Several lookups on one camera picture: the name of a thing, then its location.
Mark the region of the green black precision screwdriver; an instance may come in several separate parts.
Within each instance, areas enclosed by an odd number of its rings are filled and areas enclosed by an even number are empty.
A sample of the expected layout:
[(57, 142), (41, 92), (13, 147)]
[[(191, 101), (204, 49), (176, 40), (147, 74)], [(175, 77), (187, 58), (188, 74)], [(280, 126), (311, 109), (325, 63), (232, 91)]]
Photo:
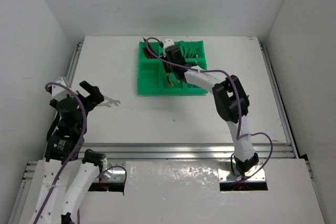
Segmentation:
[(193, 53), (190, 52), (189, 58), (197, 58), (197, 51), (198, 51), (198, 49), (196, 48)]
[(186, 52), (185, 58), (188, 58), (188, 57), (189, 57), (189, 55), (190, 55), (190, 51), (191, 51), (191, 49), (189, 48), (189, 49), (187, 50), (187, 52)]

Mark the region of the silver open-end wrench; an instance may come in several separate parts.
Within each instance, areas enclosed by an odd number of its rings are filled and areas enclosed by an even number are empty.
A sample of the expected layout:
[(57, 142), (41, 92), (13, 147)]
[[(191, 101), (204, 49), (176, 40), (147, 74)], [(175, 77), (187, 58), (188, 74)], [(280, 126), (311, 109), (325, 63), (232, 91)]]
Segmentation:
[(111, 107), (111, 104), (109, 102), (105, 102), (105, 103), (100, 103), (97, 106), (106, 106), (106, 107)]
[(103, 96), (109, 103), (109, 105), (114, 104), (115, 106), (118, 106), (121, 102), (119, 100), (112, 99), (108, 96)]

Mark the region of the yellow handle needle-nose pliers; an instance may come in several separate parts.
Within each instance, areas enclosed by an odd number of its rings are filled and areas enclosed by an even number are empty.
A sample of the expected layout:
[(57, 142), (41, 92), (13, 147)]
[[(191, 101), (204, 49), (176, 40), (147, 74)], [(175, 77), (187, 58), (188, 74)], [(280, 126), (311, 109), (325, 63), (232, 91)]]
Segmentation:
[(166, 73), (166, 79), (169, 83), (169, 87), (178, 88), (181, 86), (181, 81), (178, 80), (173, 73)]

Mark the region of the red black box cutter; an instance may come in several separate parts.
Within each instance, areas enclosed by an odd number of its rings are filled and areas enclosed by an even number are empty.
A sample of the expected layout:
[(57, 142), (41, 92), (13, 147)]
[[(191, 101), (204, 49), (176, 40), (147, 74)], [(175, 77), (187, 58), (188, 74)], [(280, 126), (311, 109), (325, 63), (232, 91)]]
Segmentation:
[(143, 51), (148, 59), (155, 59), (155, 57), (146, 48), (143, 48)]

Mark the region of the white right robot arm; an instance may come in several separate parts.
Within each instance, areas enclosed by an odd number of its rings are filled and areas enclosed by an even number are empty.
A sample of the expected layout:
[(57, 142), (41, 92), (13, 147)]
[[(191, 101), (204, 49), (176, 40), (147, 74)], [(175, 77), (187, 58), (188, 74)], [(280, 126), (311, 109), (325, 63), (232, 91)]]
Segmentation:
[(211, 93), (218, 115), (227, 123), (234, 143), (236, 169), (244, 176), (259, 162), (249, 129), (248, 96), (235, 75), (221, 70), (204, 70), (194, 62), (186, 62), (177, 45), (166, 46), (161, 59), (177, 80), (200, 87)]

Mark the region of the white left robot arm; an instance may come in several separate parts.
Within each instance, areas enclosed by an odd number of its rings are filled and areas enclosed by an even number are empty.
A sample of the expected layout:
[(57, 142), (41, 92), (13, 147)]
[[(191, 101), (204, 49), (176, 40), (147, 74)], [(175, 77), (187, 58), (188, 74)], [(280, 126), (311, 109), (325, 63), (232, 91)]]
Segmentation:
[(91, 184), (107, 166), (103, 153), (87, 149), (79, 162), (79, 151), (87, 132), (87, 116), (104, 101), (97, 86), (79, 84), (88, 92), (84, 97), (61, 82), (50, 82), (45, 89), (52, 96), (50, 106), (56, 118), (47, 134), (43, 179), (30, 223), (79, 222), (79, 208)]

